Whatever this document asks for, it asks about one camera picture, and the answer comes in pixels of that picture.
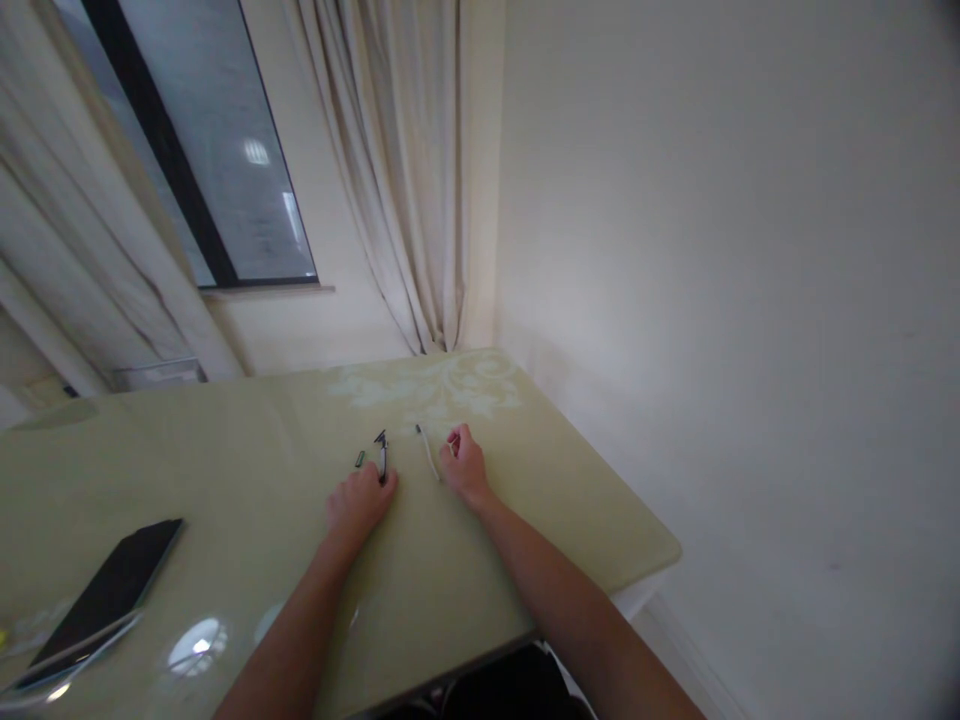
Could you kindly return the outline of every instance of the light green table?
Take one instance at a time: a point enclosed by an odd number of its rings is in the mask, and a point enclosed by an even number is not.
[[[607,592],[679,559],[497,350],[77,401],[0,435],[0,624],[49,632],[121,537],[187,526],[144,620],[43,712],[208,717],[323,537],[324,498],[360,450],[379,459],[383,429],[400,489],[347,584],[317,716],[381,705],[529,636],[493,547],[434,479],[414,428],[436,453],[462,421],[500,496]],[[194,656],[199,639],[210,647]],[[0,682],[31,656],[0,665]]]

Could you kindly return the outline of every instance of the floral pattern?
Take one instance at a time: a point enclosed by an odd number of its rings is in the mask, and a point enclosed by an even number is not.
[[[520,406],[511,377],[517,366],[498,350],[477,350],[444,357],[426,366],[394,369],[389,363],[352,365],[328,388],[349,396],[353,407],[397,403],[402,422],[453,425],[464,411],[493,418],[502,408]]]

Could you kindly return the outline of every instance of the wall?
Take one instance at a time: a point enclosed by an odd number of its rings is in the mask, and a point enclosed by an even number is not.
[[[0,430],[26,420],[44,407],[49,393],[44,380],[59,380],[56,371],[20,327],[0,310]]]
[[[507,6],[497,337],[685,556],[744,712],[960,661],[960,71],[933,4]]]
[[[356,236],[325,121],[304,87],[283,4],[243,0],[264,87],[321,283],[336,292],[248,293],[208,306],[251,374],[290,372],[408,354]],[[464,347],[493,340],[503,0],[464,4],[469,29],[469,258]]]

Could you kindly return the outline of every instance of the white curtain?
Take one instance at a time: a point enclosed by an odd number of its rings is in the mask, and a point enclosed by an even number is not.
[[[0,217],[0,302],[81,394],[181,358],[243,375],[49,0],[0,3]]]
[[[466,278],[458,0],[285,0],[363,249],[411,351],[453,350]]]

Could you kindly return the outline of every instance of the window sill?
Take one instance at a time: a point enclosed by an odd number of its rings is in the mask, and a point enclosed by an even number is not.
[[[230,301],[230,300],[252,300],[254,298],[266,297],[284,297],[287,295],[327,295],[336,292],[337,288],[333,285],[320,285],[319,283],[303,283],[302,285],[261,285],[259,287],[245,288],[209,288],[200,290],[200,295],[204,300]]]

